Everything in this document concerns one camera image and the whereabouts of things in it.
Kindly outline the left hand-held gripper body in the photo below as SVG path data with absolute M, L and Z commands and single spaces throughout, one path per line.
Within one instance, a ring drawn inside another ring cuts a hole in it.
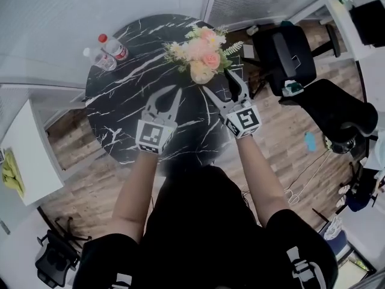
M 176 116 L 171 112 L 143 110 L 135 138 L 139 150 L 160 155 L 177 128 Z

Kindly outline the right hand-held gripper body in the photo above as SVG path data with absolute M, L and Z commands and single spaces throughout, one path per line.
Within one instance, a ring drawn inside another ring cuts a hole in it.
M 260 115 L 249 100 L 235 104 L 230 110 L 221 111 L 221 120 L 236 139 L 252 135 L 260 127 Z

